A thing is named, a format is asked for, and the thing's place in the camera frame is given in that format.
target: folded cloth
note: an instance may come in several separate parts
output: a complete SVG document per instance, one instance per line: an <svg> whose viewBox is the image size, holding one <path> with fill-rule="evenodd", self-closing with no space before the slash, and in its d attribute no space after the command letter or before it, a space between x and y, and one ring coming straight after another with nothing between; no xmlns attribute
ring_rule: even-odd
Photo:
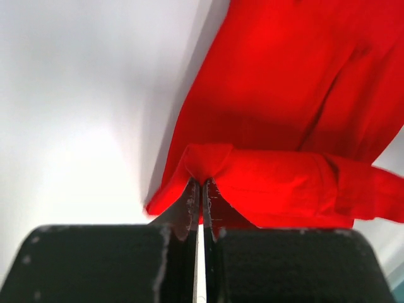
<svg viewBox="0 0 404 303"><path fill-rule="evenodd" d="M404 125L403 15L401 0L233 0L147 211L192 175L263 227L402 222L403 178L371 163Z"/></svg>

